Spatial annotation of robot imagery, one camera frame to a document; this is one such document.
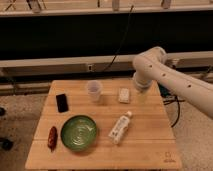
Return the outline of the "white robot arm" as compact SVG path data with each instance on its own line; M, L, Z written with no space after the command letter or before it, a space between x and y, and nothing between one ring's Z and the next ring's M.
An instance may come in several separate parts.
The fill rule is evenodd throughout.
M132 62L135 88L146 91L155 80L213 119L213 84L167 67L166 59L165 50L159 46L136 55Z

